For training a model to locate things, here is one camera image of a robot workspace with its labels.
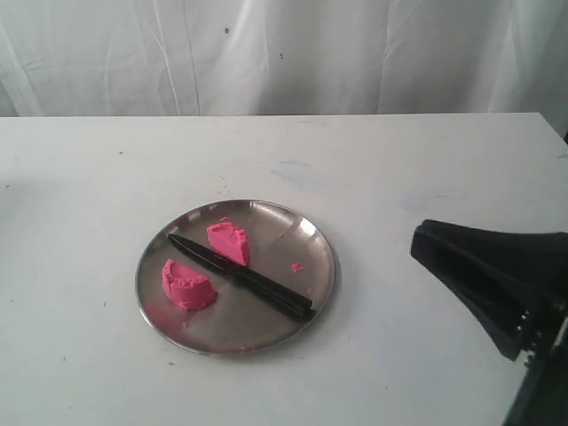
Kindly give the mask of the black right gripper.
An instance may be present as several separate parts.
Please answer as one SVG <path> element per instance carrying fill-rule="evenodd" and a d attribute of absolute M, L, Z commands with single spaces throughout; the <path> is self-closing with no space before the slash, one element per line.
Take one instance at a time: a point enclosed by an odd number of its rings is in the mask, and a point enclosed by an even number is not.
<path fill-rule="evenodd" d="M 470 301 L 449 290 L 478 320 L 502 356 L 514 360 L 521 351 L 526 352 L 525 377 L 503 423 L 565 425 L 567 316 L 543 303 L 512 311 L 477 299 Z"/>

